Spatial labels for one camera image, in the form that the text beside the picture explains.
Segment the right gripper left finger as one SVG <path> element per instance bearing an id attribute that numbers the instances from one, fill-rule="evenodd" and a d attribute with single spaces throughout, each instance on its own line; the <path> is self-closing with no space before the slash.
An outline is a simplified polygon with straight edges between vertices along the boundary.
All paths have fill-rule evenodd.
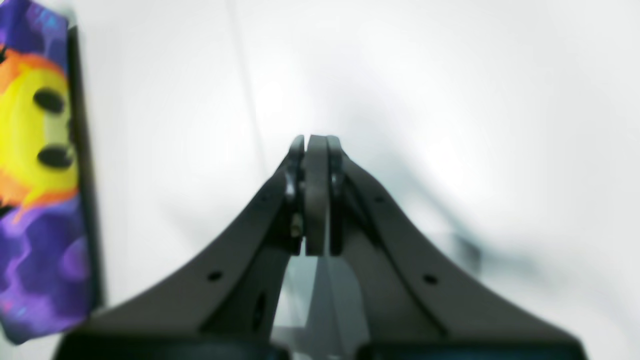
<path id="1" fill-rule="evenodd" d="M 288 360 L 272 345 L 291 256 L 325 252 L 329 145 L 294 139 L 236 219 L 178 271 L 67 333 L 57 360 Z"/>

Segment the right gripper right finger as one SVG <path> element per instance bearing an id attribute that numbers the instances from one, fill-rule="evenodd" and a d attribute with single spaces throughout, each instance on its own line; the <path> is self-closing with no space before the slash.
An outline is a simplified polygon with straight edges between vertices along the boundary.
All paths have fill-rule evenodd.
<path id="1" fill-rule="evenodd" d="M 327 137 L 330 242 L 354 272 L 368 330 L 357 360 L 585 360 L 582 344 L 487 289 Z"/>

